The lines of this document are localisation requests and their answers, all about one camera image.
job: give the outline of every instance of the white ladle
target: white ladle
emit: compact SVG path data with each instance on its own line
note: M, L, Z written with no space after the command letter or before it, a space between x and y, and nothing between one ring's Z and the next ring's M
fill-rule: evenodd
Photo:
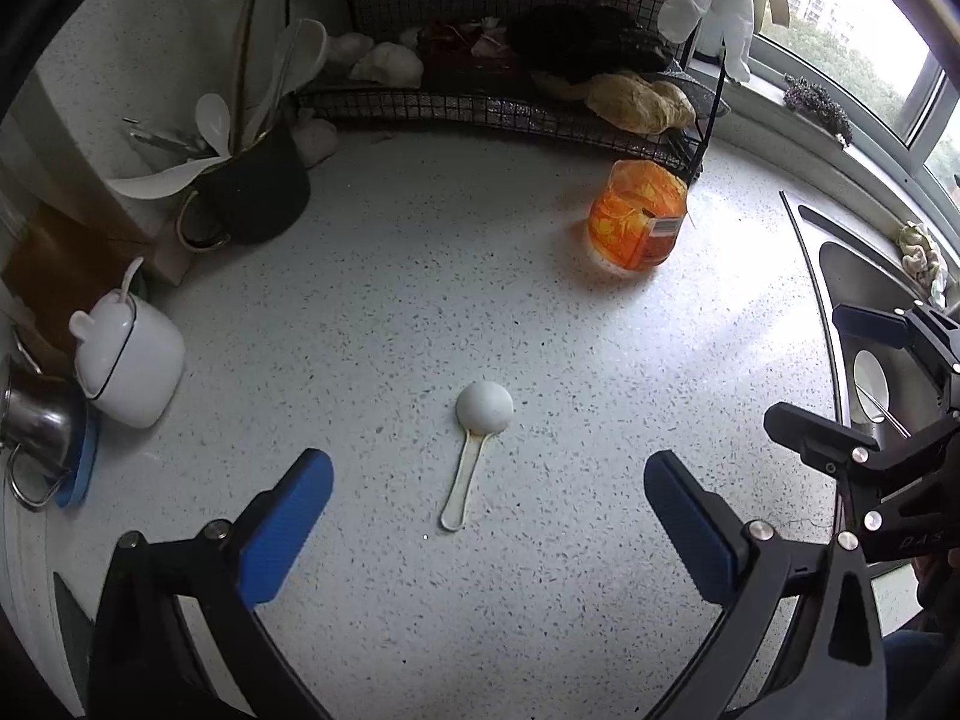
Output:
M220 95L203 95L194 109L200 135L219 156L230 156L230 109Z
M440 513L440 525L448 531L464 527L470 480L480 453L489 437L507 429L513 416L514 399L496 382L473 382L457 398L457 419L467 435L453 488Z
M139 178L108 178L104 181L110 189L125 197L136 197L138 200L159 200L169 197L181 189L185 189L194 178L208 167L226 162L229 157L205 157L193 162L184 162L182 165L161 170L152 175L141 175Z
M329 52L330 39L318 20L296 20L280 33L274 51L274 74L253 118L244 127L244 146L251 146L263 122L277 107L277 100L317 77Z

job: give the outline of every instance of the window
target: window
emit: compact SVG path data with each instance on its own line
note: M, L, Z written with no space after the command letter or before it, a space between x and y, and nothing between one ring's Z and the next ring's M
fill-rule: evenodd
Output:
M821 20L825 1L832 1L848 23ZM790 28L766 18L760 34L840 84L907 141L916 117L904 113L904 103L928 48L893 1L813 0L805 13L794 15ZM932 91L925 90L923 103Z
M960 107L954 109L925 164L954 204L960 206Z
M827 88L854 142L960 248L960 98L891 0L788 0L790 28L764 15L751 68L785 88L785 74ZM824 16L824 3L827 15Z

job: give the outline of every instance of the speckled countertop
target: speckled countertop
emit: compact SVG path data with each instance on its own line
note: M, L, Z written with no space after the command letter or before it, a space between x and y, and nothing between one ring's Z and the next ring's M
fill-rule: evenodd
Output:
M714 143L671 258L634 281L584 254L611 156L484 133L354 133L280 239L198 261L160 305L184 379L138 434L104 431L85 507L46 555L90 613L117 536L236 517L306 446L333 498L260 614L336 717L608 718L650 709L709 630L648 507L672 448L743 517L827 540L827 479L767 440L788 400L832 416L827 348L778 196L809 186ZM438 515L491 378L467 527Z

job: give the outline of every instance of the metal screw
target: metal screw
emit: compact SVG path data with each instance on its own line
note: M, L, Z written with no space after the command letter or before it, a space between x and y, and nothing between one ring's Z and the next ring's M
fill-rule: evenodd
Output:
M117 539L117 546L121 549L131 549L140 543L140 533L138 531L127 531Z
M854 549L860 546L860 539L853 536L853 533L850 531L841 531L837 535L837 543L848 552L853 552Z
M883 524L883 517L880 512L867 512L863 517L863 527L868 531L878 531Z
M229 519L214 519L203 527L203 537L209 538L210 541L220 541L222 538L226 538L229 532Z
M755 519L747 526L747 530L757 541L770 541L771 538L774 538L773 526L762 519Z

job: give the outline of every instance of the white wall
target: white wall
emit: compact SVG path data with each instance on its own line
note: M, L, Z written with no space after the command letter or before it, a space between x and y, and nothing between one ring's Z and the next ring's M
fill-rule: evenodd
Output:
M344 0L292 0L294 16L349 29ZM37 62L0 125L0 160L17 180L64 213L114 240L153 241L176 201L117 196L104 178L145 175L175 158L135 146L125 116L192 128L205 92L229 98L243 0L86 0ZM269 82L284 0L257 0L248 59L247 108Z

